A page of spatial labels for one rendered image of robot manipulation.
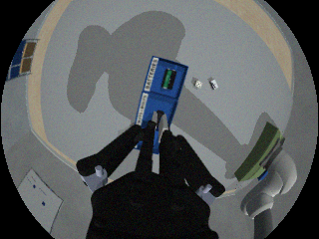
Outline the green battery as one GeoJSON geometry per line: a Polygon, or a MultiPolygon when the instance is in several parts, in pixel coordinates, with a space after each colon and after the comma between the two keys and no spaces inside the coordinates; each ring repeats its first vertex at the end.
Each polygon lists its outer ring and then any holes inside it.
{"type": "Polygon", "coordinates": [[[172,71],[167,70],[167,74],[166,74],[166,77],[165,77],[165,80],[164,80],[164,84],[163,84],[163,88],[165,88],[165,89],[167,89],[171,73],[172,73],[172,71]]]}

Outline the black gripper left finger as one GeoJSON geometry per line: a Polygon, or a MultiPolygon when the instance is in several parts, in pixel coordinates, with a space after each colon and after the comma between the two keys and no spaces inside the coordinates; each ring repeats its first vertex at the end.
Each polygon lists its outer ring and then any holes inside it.
{"type": "Polygon", "coordinates": [[[80,176],[92,193],[108,183],[108,177],[139,141],[142,141],[129,192],[129,202],[134,207],[144,207],[148,204],[152,190],[153,150],[157,121],[158,114],[154,111],[153,118],[148,121],[146,128],[134,124],[98,153],[77,161],[76,166],[80,176]]]}

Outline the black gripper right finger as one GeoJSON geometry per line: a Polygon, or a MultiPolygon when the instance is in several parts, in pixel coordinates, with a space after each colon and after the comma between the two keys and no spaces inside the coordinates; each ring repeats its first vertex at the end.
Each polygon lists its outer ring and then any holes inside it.
{"type": "Polygon", "coordinates": [[[224,186],[210,174],[184,136],[172,135],[166,114],[159,122],[159,174],[167,174],[168,204],[176,211],[191,202],[185,181],[208,206],[225,192],[224,186]]]}

